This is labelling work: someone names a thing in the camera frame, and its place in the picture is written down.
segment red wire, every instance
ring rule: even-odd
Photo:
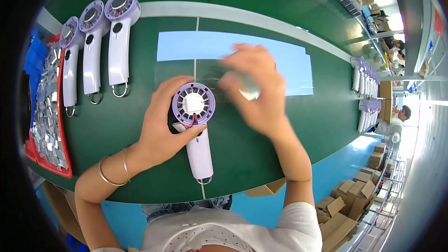
[[[198,123],[198,119],[196,118],[196,113],[193,113],[193,121],[191,122],[191,125],[185,126],[185,127],[192,127],[194,122]]]

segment fan guard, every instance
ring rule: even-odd
[[[95,0],[90,3],[82,12],[79,18],[79,28],[83,32],[91,30],[103,14],[104,3],[101,0]]]
[[[78,18],[76,16],[70,17],[62,26],[60,32],[59,42],[61,48],[67,48],[70,45],[70,42],[73,40],[77,31],[79,31]]]
[[[392,124],[384,135],[384,142],[389,150],[395,152],[400,149],[401,131],[403,126],[399,124]]]
[[[200,126],[215,112],[215,96],[200,83],[183,85],[174,95],[171,108],[176,119],[185,126]]]
[[[104,14],[109,20],[120,18],[127,10],[131,9],[135,0],[108,0]]]

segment wrist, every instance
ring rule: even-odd
[[[146,159],[138,142],[125,148],[125,160],[126,165],[128,165],[128,171],[132,172],[133,176],[154,167],[154,165]]]
[[[295,137],[296,134],[294,132],[291,123],[289,122],[288,117],[284,117],[282,120],[276,124],[275,129],[267,136],[272,143],[276,143],[279,141],[283,141],[285,138]]]

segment woman's right hand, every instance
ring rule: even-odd
[[[222,64],[248,75],[261,89],[260,97],[247,100],[241,91],[245,87],[241,78],[226,73],[218,85],[234,103],[248,126],[270,139],[274,139],[289,126],[285,114],[286,82],[277,73],[276,64],[269,51],[261,45],[236,44],[235,53],[227,56]]]

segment woman's left hand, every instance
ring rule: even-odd
[[[172,134],[168,129],[168,110],[171,109],[172,96],[186,83],[192,82],[192,76],[177,76],[160,84],[153,92],[151,103],[143,119],[140,140],[131,148],[140,163],[147,168],[171,159],[182,147],[193,140],[206,125],[193,126],[179,134]]]

